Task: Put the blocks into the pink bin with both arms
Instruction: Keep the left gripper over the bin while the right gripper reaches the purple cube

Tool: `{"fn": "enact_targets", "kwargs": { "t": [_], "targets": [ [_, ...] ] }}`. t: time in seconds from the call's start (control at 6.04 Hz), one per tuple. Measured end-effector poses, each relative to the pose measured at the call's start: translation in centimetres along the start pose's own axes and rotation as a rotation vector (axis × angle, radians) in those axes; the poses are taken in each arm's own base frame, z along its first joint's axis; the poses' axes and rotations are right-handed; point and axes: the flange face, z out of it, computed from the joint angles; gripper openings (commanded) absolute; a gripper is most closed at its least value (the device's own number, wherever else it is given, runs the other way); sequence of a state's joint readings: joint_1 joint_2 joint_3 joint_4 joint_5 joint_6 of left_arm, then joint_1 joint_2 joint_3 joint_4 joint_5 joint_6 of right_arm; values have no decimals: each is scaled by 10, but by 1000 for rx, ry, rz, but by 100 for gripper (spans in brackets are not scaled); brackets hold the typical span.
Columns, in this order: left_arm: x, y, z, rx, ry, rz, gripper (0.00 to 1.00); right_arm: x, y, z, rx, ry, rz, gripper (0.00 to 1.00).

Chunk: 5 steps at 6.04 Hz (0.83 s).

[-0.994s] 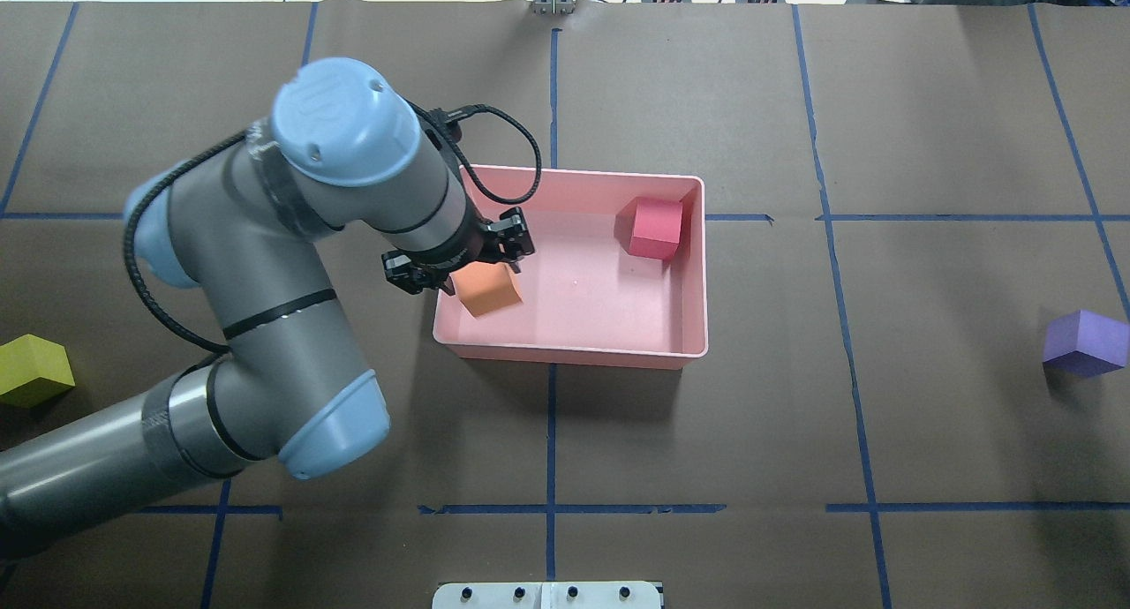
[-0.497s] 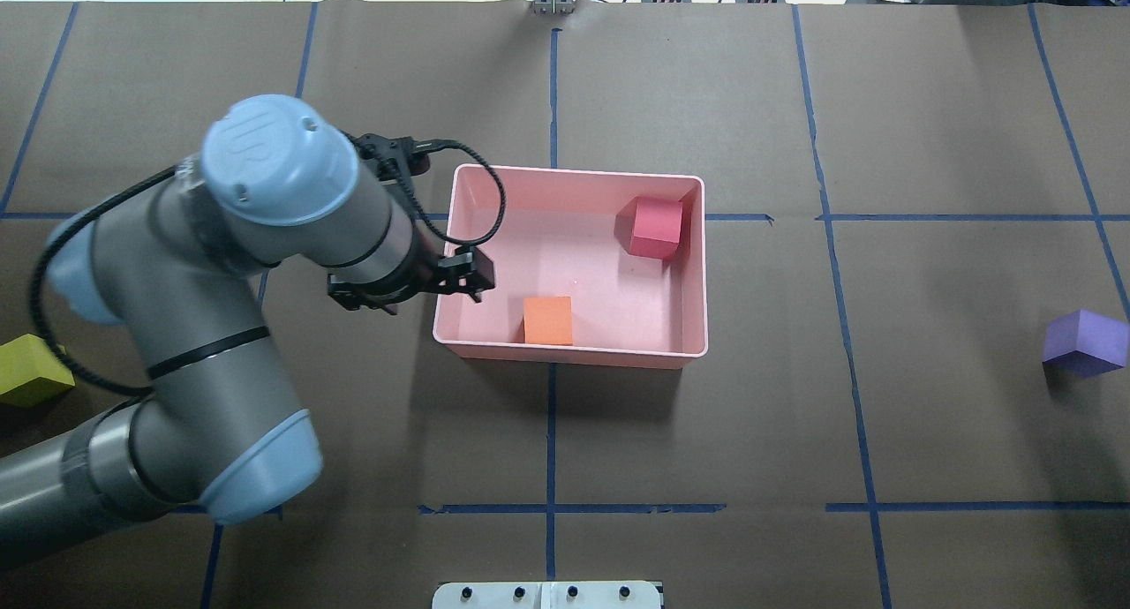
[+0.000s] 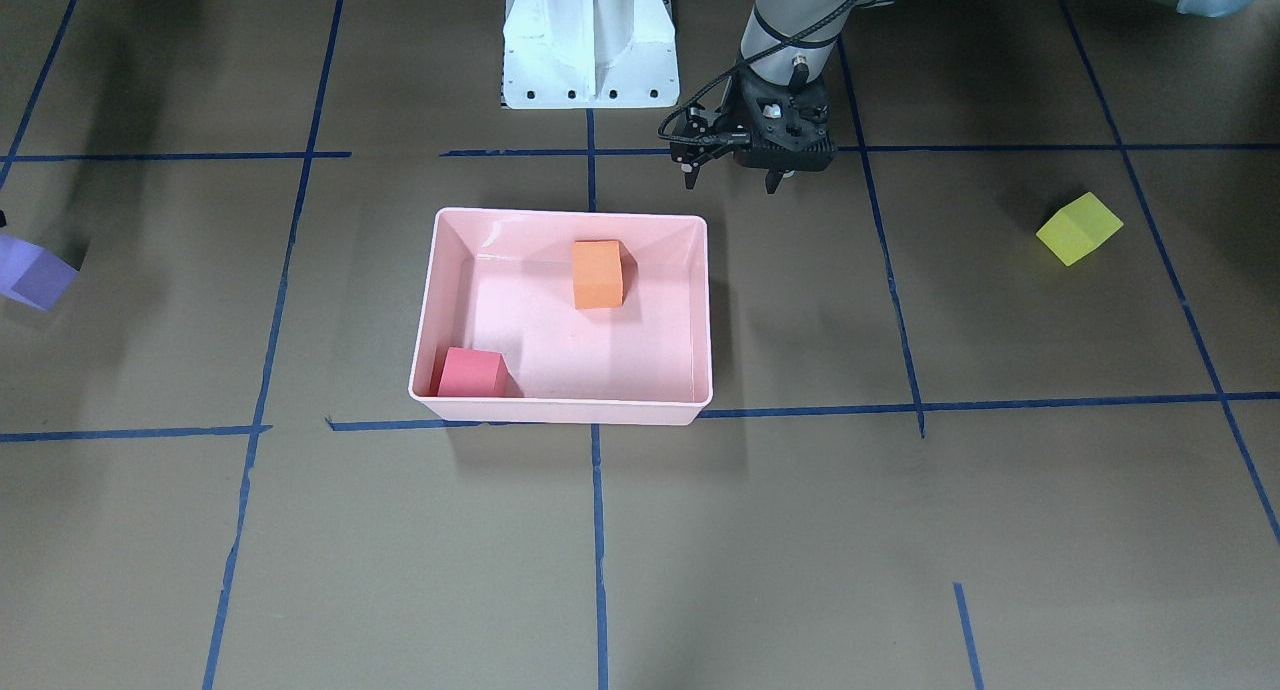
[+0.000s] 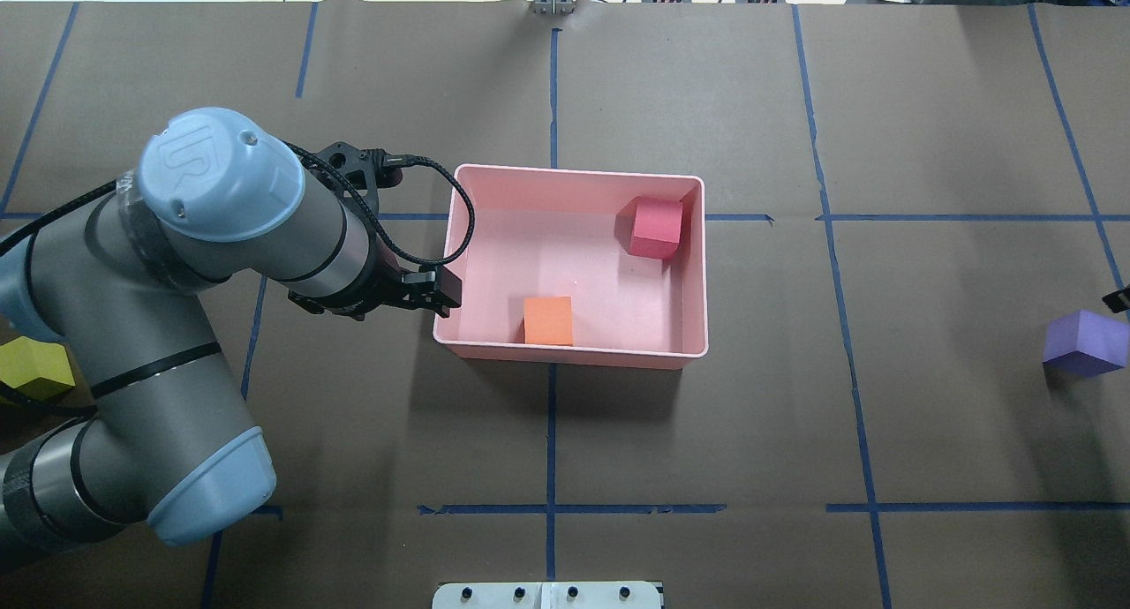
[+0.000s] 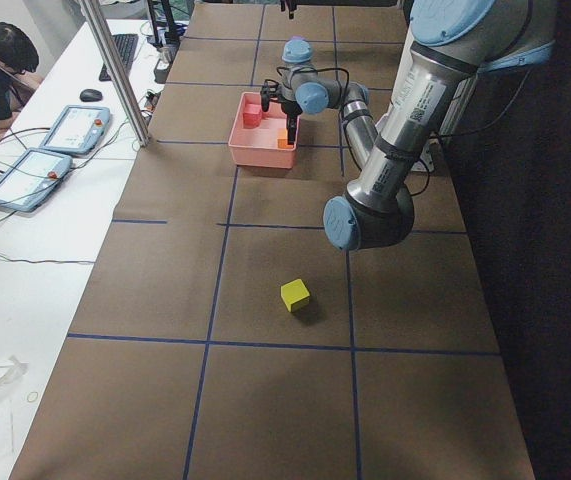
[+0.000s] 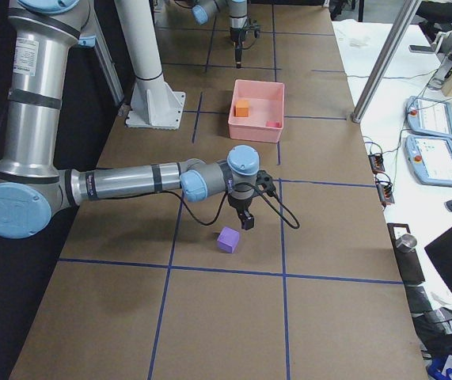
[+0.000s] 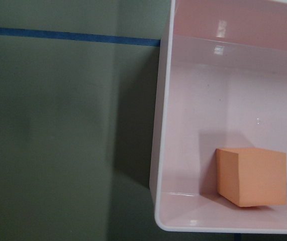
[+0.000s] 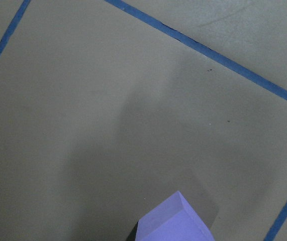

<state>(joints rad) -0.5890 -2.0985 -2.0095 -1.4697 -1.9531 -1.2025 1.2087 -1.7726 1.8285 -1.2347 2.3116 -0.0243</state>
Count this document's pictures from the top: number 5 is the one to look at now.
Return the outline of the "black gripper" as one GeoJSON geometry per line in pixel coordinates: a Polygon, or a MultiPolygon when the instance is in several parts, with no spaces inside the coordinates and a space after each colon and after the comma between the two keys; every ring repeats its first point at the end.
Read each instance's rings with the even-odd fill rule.
{"type": "MultiPolygon", "coordinates": [[[[296,11],[296,0],[280,0],[280,9],[286,12],[289,19],[294,18],[296,11]]],[[[297,129],[298,129],[298,116],[301,114],[301,107],[296,101],[282,99],[280,101],[282,112],[287,116],[286,130],[287,130],[287,144],[293,146],[296,142],[297,129]]]]}

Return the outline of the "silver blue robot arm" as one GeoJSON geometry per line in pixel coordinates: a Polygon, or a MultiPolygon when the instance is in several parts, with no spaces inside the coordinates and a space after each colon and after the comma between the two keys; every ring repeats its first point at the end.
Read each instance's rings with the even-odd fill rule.
{"type": "Polygon", "coordinates": [[[405,179],[431,134],[446,117],[459,84],[478,74],[546,62],[554,45],[554,1],[416,1],[409,12],[409,61],[387,113],[374,121],[367,89],[350,80],[325,80],[300,37],[283,47],[275,99],[294,139],[301,114],[330,108],[360,168],[343,195],[324,208],[330,243],[344,251],[396,245],[409,234],[414,206],[405,179]]]}

